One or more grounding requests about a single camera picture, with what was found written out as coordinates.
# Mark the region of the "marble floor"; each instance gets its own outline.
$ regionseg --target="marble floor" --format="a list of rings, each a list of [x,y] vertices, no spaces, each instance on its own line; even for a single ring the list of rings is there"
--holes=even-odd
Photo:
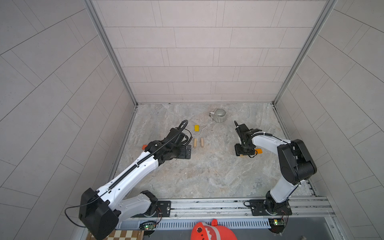
[[[227,111],[224,123],[209,117],[209,112],[217,108]],[[128,196],[150,190],[159,199],[260,197],[277,183],[281,176],[277,155],[263,149],[255,158],[237,157],[234,149],[239,141],[234,120],[285,138],[269,103],[139,105],[116,175],[140,155],[144,144],[164,139],[184,119],[189,121],[186,129],[199,140],[197,148],[192,147],[191,159],[165,162],[144,177]],[[200,126],[199,132],[194,131],[195,124]],[[292,195],[310,195],[309,187],[304,184]]]

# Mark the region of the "metal corner post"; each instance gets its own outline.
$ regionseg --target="metal corner post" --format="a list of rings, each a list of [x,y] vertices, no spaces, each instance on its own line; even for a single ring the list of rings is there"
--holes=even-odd
[[[127,78],[125,77],[124,72],[122,71],[122,68],[119,64],[119,61],[116,57],[115,52],[113,51],[113,48],[112,48],[111,43],[107,37],[107,34],[104,31],[103,25],[101,24],[99,16],[96,13],[96,10],[93,6],[92,0],[83,0],[83,2],[84,2],[84,6],[85,6],[89,16],[91,17],[93,25],[95,26],[96,31],[99,34],[99,37],[100,37],[102,43],[104,44],[104,46],[107,50],[108,55],[111,57],[111,61],[112,61],[112,64],[113,64],[116,72],[118,73],[121,81],[123,82],[125,89],[128,91],[128,93],[132,99],[132,102],[134,103],[135,106],[137,106],[136,98],[135,98],[131,88],[129,87]]]
[[[285,78],[279,92],[276,95],[276,98],[272,101],[272,103],[274,105],[276,105],[280,101],[284,91],[287,89],[287,87],[288,87],[290,81],[292,80],[293,76],[295,75],[297,69],[300,67],[300,64],[303,62],[304,57],[307,55],[307,53],[308,53],[309,49],[311,48],[314,40],[316,39],[321,28],[323,27],[325,21],[327,20],[327,18],[331,14],[331,11],[333,10],[333,6],[336,4],[336,2],[337,2],[337,0],[328,0],[325,3],[323,10],[321,11],[315,24],[313,25],[313,28],[312,28],[310,34],[308,35],[307,40],[305,41],[303,47],[301,48],[299,54],[297,55],[295,62],[293,63],[290,71],[287,74],[287,77]]]

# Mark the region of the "wall tile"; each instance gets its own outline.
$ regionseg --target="wall tile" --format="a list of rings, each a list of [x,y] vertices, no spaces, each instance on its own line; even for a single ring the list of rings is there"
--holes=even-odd
[[[0,159],[17,165],[71,96],[54,74],[40,84],[0,122]]]
[[[94,108],[69,148],[67,156],[84,166],[106,122],[101,111]]]
[[[279,67],[241,67],[239,82],[272,82]]]
[[[122,70],[129,83],[147,82],[143,67],[122,67]]]
[[[13,2],[20,9],[23,15],[28,19],[28,21],[32,24],[32,26],[36,29],[37,32],[41,32],[45,29],[24,0],[13,0]]]
[[[301,48],[312,28],[287,28],[279,48]]]
[[[159,1],[163,26],[216,26],[215,1]]]
[[[349,228],[354,237],[379,237],[373,225]]]
[[[116,75],[100,97],[100,103],[111,113],[120,94],[125,90],[120,78]]]
[[[223,26],[269,27],[277,4],[277,1],[228,1],[225,3]]]
[[[381,64],[384,61],[383,44],[384,33],[370,28],[349,53],[351,58],[381,81],[384,81],[384,69]]]
[[[229,48],[232,28],[175,28],[178,48]]]
[[[299,48],[270,48],[263,66],[290,67],[299,51]]]
[[[323,164],[329,162],[330,160],[332,160],[331,156],[329,155],[329,153],[326,153],[323,156],[321,156],[319,159],[315,160],[315,164],[317,167],[320,167]]]
[[[188,82],[187,67],[150,67],[153,82]]]
[[[183,94],[183,102],[221,102],[222,94]]]
[[[347,138],[373,123],[332,79],[324,84],[316,98]]]
[[[12,50],[9,50],[1,55],[16,71],[18,71],[25,79],[33,86],[37,87],[42,80],[27,66],[23,61],[16,56]]]
[[[122,118],[123,112],[118,105],[115,105],[111,115],[109,116],[107,123],[105,124],[103,130],[101,131],[100,137],[108,146],[111,145],[113,136],[115,135],[116,129],[119,126],[120,120]]]
[[[212,66],[213,48],[168,48],[170,66]]]
[[[81,117],[83,121],[86,121],[105,88],[105,84],[99,74],[93,71],[79,90],[76,91],[68,101],[67,105]]]
[[[78,214],[76,217],[72,218],[72,221],[76,222],[77,219]],[[60,215],[48,239],[69,239],[71,237],[74,227],[75,225],[68,221],[66,216]]]
[[[356,135],[351,137],[349,141],[353,146],[356,146],[357,144],[361,143],[362,141],[366,140],[367,138],[375,135],[380,131],[381,129],[375,123],[372,123],[368,127],[358,132]]]
[[[222,102],[256,102],[259,94],[223,94]]]
[[[257,82],[253,94],[276,94],[279,92],[281,83],[266,83],[266,82]]]
[[[45,28],[84,9],[84,5],[76,0],[68,0],[65,2],[60,0],[52,0],[49,2],[26,0],[25,2]]]
[[[15,239],[48,239],[79,174],[59,165]]]
[[[370,224],[367,215],[349,189],[335,163],[329,161],[318,168],[349,227]]]
[[[235,67],[194,67],[194,82],[232,82]]]
[[[151,1],[97,1],[106,26],[156,26]]]
[[[355,64],[352,59],[320,36],[316,38],[308,52],[308,56],[336,83]]]
[[[76,25],[74,24],[73,20],[69,17],[64,20],[68,26],[70,27],[72,33],[76,37],[77,41],[79,42],[80,46],[84,46],[86,42],[84,41],[83,37],[81,36],[79,30],[77,29]]]
[[[363,24],[356,32],[356,34],[352,37],[352,39],[348,42],[348,44],[345,46],[343,52],[348,55],[356,46],[356,44],[360,41],[360,39],[364,36],[364,34],[368,31],[369,28],[370,26]]]
[[[75,160],[69,158],[68,156],[64,156],[63,160],[61,161],[61,164],[66,166],[69,169],[74,170],[75,172],[81,174],[81,172],[84,169],[84,166],[80,163],[76,162]]]
[[[0,204],[0,225],[2,227],[0,237],[13,239],[29,212],[29,209]]]
[[[276,98],[276,94],[259,94],[258,102],[272,102]]]
[[[339,82],[341,89],[384,129],[384,83],[356,64]]]
[[[300,113],[293,123],[302,137],[302,140],[305,142],[305,146],[307,146],[313,159],[318,159],[327,152],[304,113]]]
[[[125,67],[164,66],[160,48],[118,48],[118,50]]]
[[[217,1],[216,27],[223,26],[225,1]]]
[[[181,94],[154,94],[145,95],[145,98],[149,103],[180,103],[183,101]]]
[[[278,48],[286,28],[233,28],[231,48]]]
[[[323,70],[321,70],[321,68],[319,68],[319,66],[317,66],[308,56],[305,56],[299,69],[297,69],[297,75],[299,75],[311,91],[315,88],[316,84],[321,80],[324,74]]]
[[[325,113],[325,109],[304,82],[300,83],[292,95],[311,124],[314,124]]]
[[[381,183],[375,176],[370,176],[349,184],[349,187],[353,193],[361,192],[378,186],[381,186]]]
[[[251,83],[236,82],[236,83],[217,83],[216,94],[247,94]]]
[[[279,1],[278,2],[278,5],[277,5],[277,8],[276,8],[276,11],[275,11],[275,14],[273,16],[272,23],[271,23],[271,27],[277,27],[277,25],[280,21],[280,18],[281,18],[281,14],[283,13],[285,4],[286,4],[286,1]]]
[[[19,43],[35,35],[37,31],[11,0],[2,2],[0,9],[0,53],[3,53]]]
[[[221,48],[219,66],[257,66],[261,48]]]
[[[35,87],[0,57],[0,119],[16,107]]]
[[[325,112],[314,124],[312,124],[312,127],[314,130],[318,129],[326,120],[330,118],[329,114]]]
[[[320,36],[333,46],[343,50],[362,23],[345,14],[333,10],[320,31]]]
[[[108,27],[104,29],[113,48],[126,48],[120,28]]]
[[[32,209],[38,198],[39,197],[30,194],[13,191],[3,187],[0,188],[0,204]]]
[[[46,79],[80,44],[65,21],[19,44],[12,51],[41,79]]]
[[[75,93],[102,60],[96,44],[91,41],[65,61],[55,74],[72,93]]]
[[[276,105],[277,107],[277,110],[279,111],[280,113],[280,116],[282,117],[283,121],[284,121],[284,125],[288,131],[289,134],[292,134],[293,132],[297,131],[296,130],[296,126],[295,124],[293,123],[291,117],[289,116],[284,104],[282,101],[279,101]]]
[[[367,213],[369,219],[371,220],[376,231],[379,233],[380,237],[383,238],[384,230],[382,228],[384,221],[379,217],[382,212],[376,209],[376,206],[379,206],[381,199],[384,197],[384,188],[382,186],[368,189],[362,192],[355,193],[356,198],[363,207],[364,211]],[[369,232],[372,235],[367,237],[375,237],[374,231]]]
[[[348,184],[373,175],[331,118],[316,133]]]
[[[59,113],[3,186],[40,196],[79,131],[79,126]]]
[[[383,168],[382,144],[380,142],[383,140],[384,133],[381,131],[355,146],[357,152],[364,159],[381,184],[384,184],[384,173],[381,171]]]
[[[136,94],[169,94],[166,83],[132,83]]]
[[[75,15],[71,16],[71,19],[73,20],[86,43],[97,36],[97,31],[93,26],[87,10],[84,9],[83,11],[76,13]]]
[[[380,31],[384,31],[384,16],[381,9],[384,3],[380,0],[356,0],[346,14]]]
[[[176,94],[209,94],[211,83],[173,83],[173,89]]]
[[[297,104],[296,100],[289,91],[284,92],[281,97],[281,101],[283,102],[290,117],[292,117],[299,109],[299,104]]]
[[[76,206],[80,204],[81,195],[85,190],[92,187],[97,174],[100,171],[101,165],[104,162],[104,158],[107,155],[105,151],[99,144],[96,143],[87,164],[84,167],[76,185],[74,186],[70,197],[68,198],[67,204]]]
[[[120,28],[127,48],[175,48],[173,28]]]
[[[15,165],[0,160],[0,185],[3,185],[15,168]]]
[[[312,27],[324,1],[287,1],[277,26]]]

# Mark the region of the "black cable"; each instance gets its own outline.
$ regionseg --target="black cable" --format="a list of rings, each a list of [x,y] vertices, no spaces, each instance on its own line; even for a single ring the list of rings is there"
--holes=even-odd
[[[162,149],[164,146],[166,146],[168,143],[170,143],[175,137],[177,137],[184,129],[185,127],[187,126],[188,124],[188,120],[183,120],[180,125],[179,125],[179,130],[177,131],[177,133],[175,133],[175,135],[169,139],[166,143],[164,143],[161,147],[159,147],[158,149],[156,149],[155,151],[153,151],[151,154],[145,156],[143,159],[141,159],[139,162],[137,162],[135,165],[133,165],[130,169],[128,169],[128,171],[126,171],[123,175],[121,175],[114,183],[112,183],[109,187],[108,187],[108,191],[113,189],[119,182],[121,182],[121,180],[123,180],[130,172],[132,172],[135,168],[139,167],[139,165],[141,163],[143,163],[145,160],[147,160],[148,158],[152,157],[157,151],[159,151],[160,149]]]
[[[69,221],[71,221],[71,223],[75,224],[76,226],[86,228],[86,226],[78,225],[78,224],[76,224],[74,221],[72,221],[72,220],[70,219],[70,217],[68,216],[68,214],[67,214],[67,209],[71,209],[71,208],[75,208],[75,207],[82,207],[82,206],[86,206],[86,205],[88,205],[88,204],[91,204],[91,203],[93,203],[94,201],[96,201],[96,200],[98,200],[99,198],[101,198],[101,197],[102,197],[104,194],[106,194],[107,192],[108,192],[108,191],[106,191],[106,192],[103,193],[101,196],[97,197],[96,199],[94,199],[94,200],[92,200],[92,201],[90,201],[90,202],[88,202],[88,203],[86,203],[86,204],[78,205],[78,206],[72,206],[72,207],[67,207],[67,208],[64,210],[64,214],[65,214],[65,216],[68,218]]]

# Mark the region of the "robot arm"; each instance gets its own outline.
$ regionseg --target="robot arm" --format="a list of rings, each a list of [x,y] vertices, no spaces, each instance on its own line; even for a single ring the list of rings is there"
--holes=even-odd
[[[277,210],[288,201],[300,182],[317,172],[316,165],[302,140],[279,139],[260,129],[248,129],[245,124],[238,125],[236,121],[235,125],[241,142],[235,145],[237,156],[255,155],[256,146],[278,155],[282,176],[267,192],[265,201],[267,212],[277,214]]]
[[[81,196],[79,219],[96,239],[104,239],[127,218],[137,214],[151,216],[157,208],[157,198],[150,191],[123,200],[132,188],[147,174],[173,158],[190,159],[188,138],[182,131],[188,121],[170,130],[161,141],[150,142],[140,156],[113,180],[96,191],[89,188]]]

